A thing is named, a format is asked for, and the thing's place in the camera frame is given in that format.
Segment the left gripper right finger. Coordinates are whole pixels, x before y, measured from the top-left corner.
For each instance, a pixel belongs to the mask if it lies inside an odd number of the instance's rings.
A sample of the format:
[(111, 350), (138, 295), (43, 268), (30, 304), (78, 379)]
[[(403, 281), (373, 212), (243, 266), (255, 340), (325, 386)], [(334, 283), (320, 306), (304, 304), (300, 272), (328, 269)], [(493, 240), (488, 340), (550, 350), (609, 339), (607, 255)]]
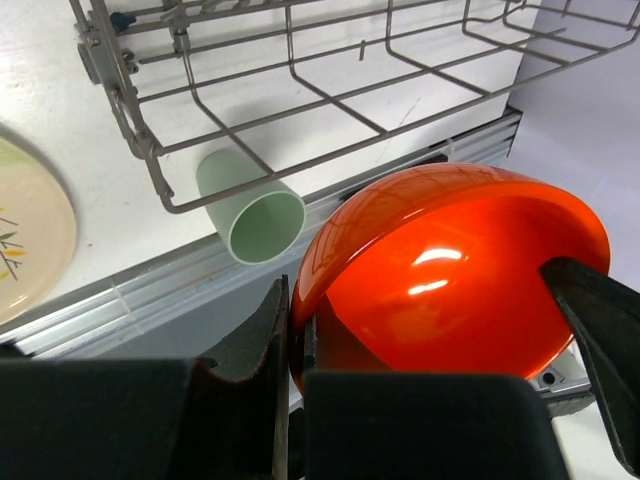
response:
[(540, 275), (577, 342), (613, 453), (639, 476), (639, 293), (569, 257)]

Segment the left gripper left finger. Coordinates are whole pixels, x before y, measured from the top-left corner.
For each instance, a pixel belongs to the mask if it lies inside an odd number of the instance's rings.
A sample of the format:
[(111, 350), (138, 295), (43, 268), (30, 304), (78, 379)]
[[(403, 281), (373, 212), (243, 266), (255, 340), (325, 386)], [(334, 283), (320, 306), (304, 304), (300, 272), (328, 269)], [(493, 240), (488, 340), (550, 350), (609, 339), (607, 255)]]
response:
[(206, 476), (285, 479), (289, 282), (276, 278), (243, 323), (198, 358), (198, 447)]

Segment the orange bowl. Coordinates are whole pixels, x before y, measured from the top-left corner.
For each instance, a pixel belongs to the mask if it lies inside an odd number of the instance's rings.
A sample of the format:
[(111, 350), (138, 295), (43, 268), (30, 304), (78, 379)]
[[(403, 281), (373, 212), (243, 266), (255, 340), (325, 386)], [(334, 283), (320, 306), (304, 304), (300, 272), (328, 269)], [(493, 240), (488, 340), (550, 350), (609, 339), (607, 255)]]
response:
[(292, 295), (290, 368), (304, 334), (323, 368), (535, 378), (573, 333), (540, 267), (571, 257), (607, 273), (609, 238), (573, 194), (499, 167), (421, 165), (342, 204), (304, 254)]

